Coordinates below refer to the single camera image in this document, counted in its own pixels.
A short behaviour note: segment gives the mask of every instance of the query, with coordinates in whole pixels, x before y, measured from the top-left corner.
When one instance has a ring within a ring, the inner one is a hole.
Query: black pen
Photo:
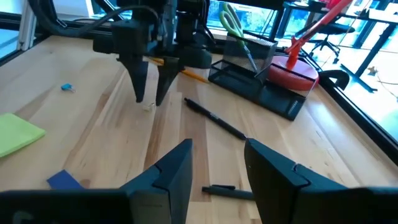
[[[236,128],[232,127],[231,125],[229,125],[227,122],[225,122],[222,119],[220,119],[219,117],[217,117],[212,112],[204,109],[202,106],[200,106],[199,104],[195,103],[194,101],[192,101],[190,99],[184,98],[184,100],[187,102],[187,106],[189,108],[191,108],[192,110],[205,115],[210,120],[214,121],[216,124],[218,124],[225,130],[227,130],[227,132],[236,136],[238,139],[246,140],[246,136],[242,132],[238,131]]]

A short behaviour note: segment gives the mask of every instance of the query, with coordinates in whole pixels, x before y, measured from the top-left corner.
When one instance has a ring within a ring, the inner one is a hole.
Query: green scissors
[[[244,38],[241,21],[239,20],[238,15],[236,15],[235,10],[227,2],[223,3],[223,10],[220,12],[220,22],[230,34]],[[251,56],[250,50],[242,40],[238,40],[238,42],[242,45],[242,48],[248,55],[251,66],[257,73],[257,67]]]

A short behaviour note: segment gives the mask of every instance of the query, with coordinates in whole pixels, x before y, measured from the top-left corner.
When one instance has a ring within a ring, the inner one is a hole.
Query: white wall
[[[91,0],[53,0],[53,2],[57,14],[82,17],[90,17],[94,14]]]

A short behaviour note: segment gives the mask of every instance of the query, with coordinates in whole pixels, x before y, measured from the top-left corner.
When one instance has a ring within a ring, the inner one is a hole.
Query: office chair
[[[308,41],[309,43],[314,43],[315,46],[314,48],[311,50],[310,52],[310,56],[313,56],[313,51],[317,48],[320,47],[320,50],[323,49],[324,46],[328,47],[330,50],[333,51],[333,53],[335,53],[336,58],[333,61],[333,63],[337,63],[338,62],[338,56],[340,54],[340,48],[338,46],[336,46],[335,44],[332,44],[331,42],[328,41],[329,35],[339,35],[339,34],[345,34],[347,33],[352,33],[355,32],[355,29],[347,26],[347,25],[343,25],[343,24],[338,24],[336,23],[336,21],[339,18],[335,18],[332,22],[330,22],[329,24],[323,26],[318,33],[320,34],[326,34],[326,38],[324,40],[310,40]]]

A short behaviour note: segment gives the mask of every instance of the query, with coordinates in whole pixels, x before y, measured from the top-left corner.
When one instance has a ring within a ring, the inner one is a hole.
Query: blue object
[[[72,92],[75,92],[75,89],[74,89],[73,86],[72,86],[71,84],[69,84],[69,83],[63,84],[63,85],[61,86],[61,90],[63,90],[63,91],[72,91]]]
[[[50,177],[47,182],[54,190],[84,189],[66,170]]]

